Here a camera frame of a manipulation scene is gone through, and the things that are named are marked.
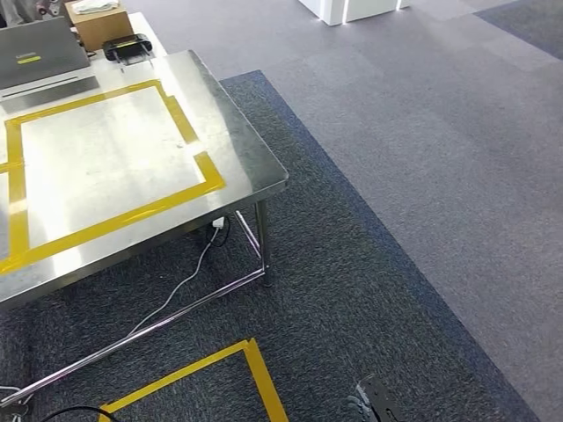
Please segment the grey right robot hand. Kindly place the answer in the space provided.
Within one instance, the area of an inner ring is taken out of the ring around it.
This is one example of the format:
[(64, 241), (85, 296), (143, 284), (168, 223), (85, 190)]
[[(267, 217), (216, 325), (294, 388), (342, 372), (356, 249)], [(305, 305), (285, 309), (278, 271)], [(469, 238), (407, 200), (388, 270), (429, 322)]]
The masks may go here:
[(368, 422), (372, 421), (374, 414), (369, 405), (355, 396), (347, 396), (346, 398), (347, 408), (352, 411), (356, 421)]

